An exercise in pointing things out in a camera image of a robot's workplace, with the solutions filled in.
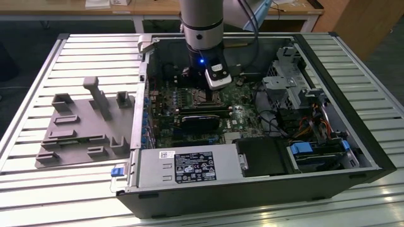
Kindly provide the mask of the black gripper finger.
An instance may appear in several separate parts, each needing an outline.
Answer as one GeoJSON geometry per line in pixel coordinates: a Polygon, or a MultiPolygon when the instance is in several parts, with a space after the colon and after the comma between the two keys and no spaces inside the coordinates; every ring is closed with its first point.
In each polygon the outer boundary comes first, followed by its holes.
{"type": "Polygon", "coordinates": [[[182,73],[182,87],[191,92],[194,103],[215,103],[214,91],[210,89],[203,71],[186,67],[182,73]]]}

